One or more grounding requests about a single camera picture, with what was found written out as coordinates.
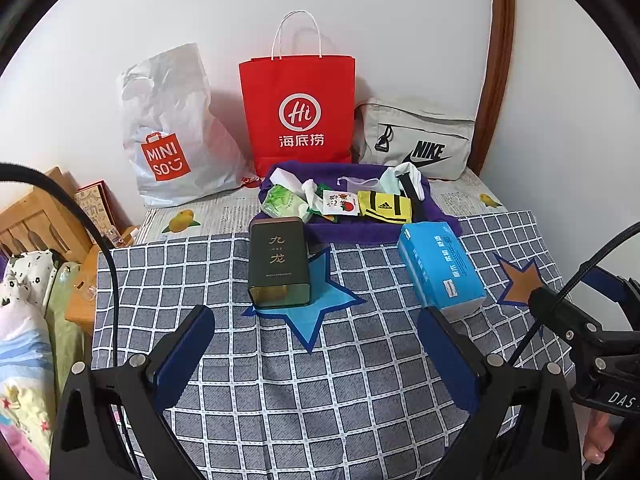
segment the blue box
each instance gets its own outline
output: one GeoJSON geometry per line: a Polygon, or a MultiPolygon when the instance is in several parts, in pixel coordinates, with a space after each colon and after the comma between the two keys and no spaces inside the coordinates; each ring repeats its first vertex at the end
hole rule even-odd
{"type": "Polygon", "coordinates": [[[455,321],[482,305],[482,281],[446,222],[405,224],[398,251],[422,306],[435,307],[455,321]]]}

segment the white wall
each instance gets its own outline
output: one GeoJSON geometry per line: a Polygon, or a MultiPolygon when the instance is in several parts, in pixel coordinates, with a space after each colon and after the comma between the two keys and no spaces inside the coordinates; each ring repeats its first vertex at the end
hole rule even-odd
{"type": "MultiPolygon", "coordinates": [[[[568,279],[640,219],[640,91],[574,0],[517,0],[506,94],[482,179],[510,209],[531,209],[568,279]]],[[[603,266],[640,278],[640,237],[603,266]]],[[[606,327],[622,311],[585,285],[574,302],[606,327]]]]}
{"type": "MultiPolygon", "coordinates": [[[[417,94],[475,115],[484,78],[491,0],[60,0],[0,78],[2,160],[78,184],[104,179],[133,222],[143,217],[122,151],[115,80],[129,66],[195,41],[212,111],[246,147],[238,63],[270,52],[281,17],[307,9],[324,51],[356,58],[357,98],[417,94]]],[[[315,51],[295,17],[285,52],[315,51]]],[[[0,207],[16,198],[7,186],[0,207]]]]}

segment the purple cloth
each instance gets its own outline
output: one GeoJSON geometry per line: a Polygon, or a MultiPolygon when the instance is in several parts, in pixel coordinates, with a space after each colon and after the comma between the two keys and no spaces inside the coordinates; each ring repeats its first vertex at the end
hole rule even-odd
{"type": "MultiPolygon", "coordinates": [[[[338,164],[334,162],[314,163],[288,160],[274,164],[260,186],[260,202],[264,202],[268,190],[273,185],[269,180],[271,173],[276,168],[281,168],[293,173],[300,182],[312,178],[316,184],[325,184],[336,191],[346,191],[346,184],[338,186],[338,178],[350,176],[353,178],[380,178],[387,166],[373,164],[338,164]]],[[[424,200],[422,208],[429,222],[446,222],[456,236],[462,234],[462,227],[458,219],[445,215],[431,198],[429,181],[422,178],[424,188],[424,200]]],[[[259,213],[255,218],[268,218],[265,213],[259,213]]],[[[368,217],[340,216],[340,221],[335,224],[325,218],[313,215],[305,224],[306,240],[309,243],[339,243],[339,244],[395,244],[400,235],[400,224],[389,224],[368,217]]]]}

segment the silver bolt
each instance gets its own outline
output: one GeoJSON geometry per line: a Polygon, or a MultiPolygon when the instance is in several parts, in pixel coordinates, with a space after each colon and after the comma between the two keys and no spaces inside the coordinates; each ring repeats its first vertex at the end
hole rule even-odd
{"type": "Polygon", "coordinates": [[[546,369],[549,370],[549,372],[553,375],[558,375],[562,371],[556,363],[547,363],[546,369]]]}
{"type": "Polygon", "coordinates": [[[504,364],[504,359],[502,358],[501,355],[498,354],[489,354],[486,357],[486,361],[491,365],[491,366],[502,366],[504,364]]]}
{"type": "Polygon", "coordinates": [[[74,375],[81,374],[82,372],[84,372],[84,368],[84,363],[82,361],[78,361],[71,367],[71,373],[73,373],[74,375]]]}
{"type": "Polygon", "coordinates": [[[129,358],[129,364],[131,366],[142,366],[146,361],[146,356],[144,354],[134,354],[129,358]]]}

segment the black cable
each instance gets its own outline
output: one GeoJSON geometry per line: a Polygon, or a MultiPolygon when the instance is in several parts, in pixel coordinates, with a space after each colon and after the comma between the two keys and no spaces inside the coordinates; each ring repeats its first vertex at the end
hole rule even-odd
{"type": "Polygon", "coordinates": [[[509,358],[509,364],[513,366],[515,362],[518,360],[518,357],[524,352],[524,349],[530,343],[533,336],[540,329],[540,327],[544,324],[546,316],[551,314],[551,312],[560,304],[562,300],[567,297],[569,292],[571,292],[572,288],[576,286],[578,283],[582,281],[587,272],[589,272],[593,267],[599,264],[602,259],[607,256],[613,249],[618,247],[620,244],[629,240],[634,235],[637,235],[640,232],[640,222],[636,222],[633,225],[627,227],[624,231],[614,236],[611,240],[609,240],[603,247],[595,253],[588,261],[584,262],[578,271],[571,277],[571,279],[566,282],[566,285],[560,289],[558,295],[556,296],[556,300],[551,304],[549,309],[545,312],[544,316],[541,319],[535,320],[531,328],[527,331],[524,338],[518,343],[515,352],[509,358]]]}
{"type": "MultiPolygon", "coordinates": [[[[113,351],[113,365],[118,366],[118,314],[120,313],[120,298],[118,296],[118,273],[110,251],[113,249],[113,244],[100,234],[98,228],[76,203],[76,201],[73,200],[55,180],[49,178],[47,175],[18,164],[0,162],[0,182],[20,182],[22,184],[31,184],[32,186],[39,187],[41,190],[46,191],[64,207],[69,209],[69,211],[78,218],[82,226],[91,233],[91,236],[94,237],[96,244],[100,247],[102,254],[104,254],[104,259],[107,261],[107,266],[111,273],[111,291],[113,293],[113,333],[111,334],[111,349],[113,351]]],[[[138,459],[136,458],[136,454],[129,437],[129,431],[127,431],[127,426],[124,421],[122,407],[118,406],[117,410],[123,426],[123,434],[127,447],[129,447],[131,459],[136,467],[138,475],[142,478],[138,459]]]]}

